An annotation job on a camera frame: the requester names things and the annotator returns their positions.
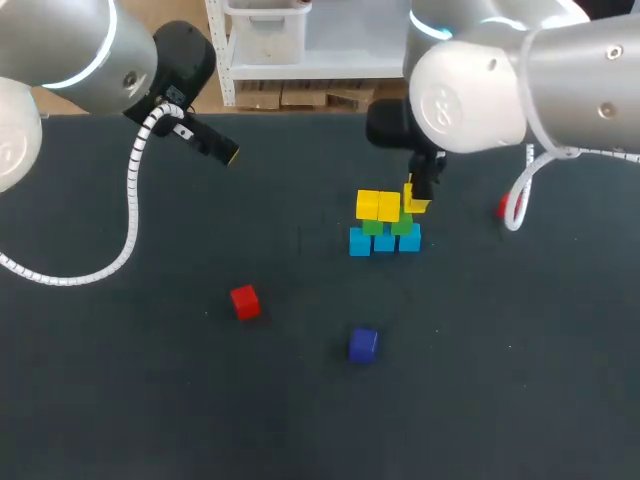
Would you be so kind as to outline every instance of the red block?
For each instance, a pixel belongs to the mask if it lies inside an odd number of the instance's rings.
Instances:
[[[236,308],[238,320],[249,320],[260,315],[260,302],[251,285],[232,290],[231,300]]]
[[[508,201],[509,201],[509,194],[507,193],[504,197],[502,197],[502,200],[500,200],[500,206],[496,208],[496,217],[498,217],[500,220],[504,220],[504,214],[507,211]],[[516,202],[516,215],[520,210],[520,202],[522,202],[522,194],[520,194],[520,196],[518,197],[518,201]]]

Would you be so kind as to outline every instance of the wooden floor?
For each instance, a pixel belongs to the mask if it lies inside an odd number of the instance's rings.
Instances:
[[[211,38],[204,0],[120,0],[122,6],[140,20],[151,32],[172,20],[186,20]],[[398,97],[406,92],[404,81],[385,83],[377,92],[377,97]],[[68,115],[84,113],[72,103],[42,89],[34,89],[34,97],[43,114]],[[236,112],[235,108],[224,107],[220,82],[217,75],[204,88],[194,103],[198,113]]]

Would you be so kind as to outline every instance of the block tower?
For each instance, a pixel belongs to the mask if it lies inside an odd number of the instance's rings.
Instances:
[[[374,252],[419,252],[422,243],[420,225],[413,215],[427,211],[430,200],[415,200],[411,178],[402,194],[358,190],[356,218],[362,227],[349,232],[349,255],[368,257]]]

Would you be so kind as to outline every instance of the white storage bin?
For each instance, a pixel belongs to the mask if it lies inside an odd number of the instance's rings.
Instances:
[[[311,3],[225,0],[224,11],[233,21],[235,55],[240,63],[285,65],[304,61]]]

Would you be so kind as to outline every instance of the cardboard box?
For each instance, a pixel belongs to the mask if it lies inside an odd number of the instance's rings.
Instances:
[[[332,80],[327,90],[328,104],[366,112],[374,99],[374,80]]]
[[[252,80],[236,83],[236,107],[253,110],[279,110],[282,82]]]
[[[289,80],[282,87],[281,105],[324,107],[327,105],[328,80]]]

